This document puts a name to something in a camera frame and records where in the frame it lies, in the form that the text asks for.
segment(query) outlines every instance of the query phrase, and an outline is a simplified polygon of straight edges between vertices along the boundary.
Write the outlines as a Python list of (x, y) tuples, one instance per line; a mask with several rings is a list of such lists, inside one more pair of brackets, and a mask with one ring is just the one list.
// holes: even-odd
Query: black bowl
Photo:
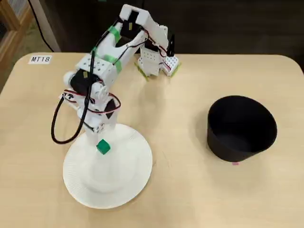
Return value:
[(259, 102), (244, 96), (217, 100), (208, 113), (207, 142), (219, 158), (240, 162), (276, 140), (276, 121)]

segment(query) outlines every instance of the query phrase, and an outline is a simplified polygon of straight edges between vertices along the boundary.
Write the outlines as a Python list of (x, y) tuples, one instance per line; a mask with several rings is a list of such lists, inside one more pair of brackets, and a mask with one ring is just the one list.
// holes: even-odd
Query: robotic arm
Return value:
[[(115, 47), (121, 35), (131, 41)], [(59, 144), (68, 143), (78, 136), (84, 125), (87, 134), (97, 143), (97, 134), (105, 125), (116, 124), (121, 106), (109, 88), (139, 48), (141, 57), (137, 64), (146, 76), (158, 76), (160, 70), (171, 76), (176, 70), (179, 61), (172, 51), (174, 40), (167, 51), (170, 46), (167, 36), (168, 28), (153, 21), (148, 11), (123, 5), (119, 19), (102, 35), (91, 54), (80, 60), (77, 71), (65, 74), (64, 83), (69, 89), (64, 90), (54, 113), (52, 139)], [(55, 122), (64, 101), (77, 111), (81, 121), (73, 137), (59, 141), (55, 137)]]

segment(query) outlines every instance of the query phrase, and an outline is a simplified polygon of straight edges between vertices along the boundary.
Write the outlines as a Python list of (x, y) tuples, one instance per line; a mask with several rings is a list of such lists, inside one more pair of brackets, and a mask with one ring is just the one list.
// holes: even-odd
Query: wooden table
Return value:
[[(112, 92), (118, 122), (149, 142), (151, 178), (131, 202), (110, 210), (77, 203), (62, 180), (70, 146), (50, 126), (63, 75), (84, 54), (54, 53), (49, 65), (24, 56), (0, 96), (0, 227), (302, 228), (304, 227), (304, 76), (283, 56), (179, 55), (173, 78), (147, 82), (133, 61)], [(278, 136), (266, 152), (232, 165), (206, 146), (209, 107), (226, 95), (261, 102)], [(58, 138), (73, 134), (75, 111), (63, 105)]]

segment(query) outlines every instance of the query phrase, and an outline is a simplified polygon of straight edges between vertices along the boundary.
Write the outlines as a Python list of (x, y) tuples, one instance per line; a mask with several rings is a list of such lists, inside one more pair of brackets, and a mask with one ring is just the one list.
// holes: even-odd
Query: paper plate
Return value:
[(152, 151), (145, 138), (123, 124), (104, 130), (111, 149), (105, 155), (79, 136), (68, 150), (63, 180), (79, 203), (96, 209), (121, 206), (140, 193), (152, 171)]

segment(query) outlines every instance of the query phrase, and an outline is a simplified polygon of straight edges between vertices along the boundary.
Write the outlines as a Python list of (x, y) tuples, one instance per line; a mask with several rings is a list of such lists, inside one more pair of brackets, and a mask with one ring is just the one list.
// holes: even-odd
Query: label sticker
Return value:
[(32, 56), (28, 64), (49, 64), (52, 56)]

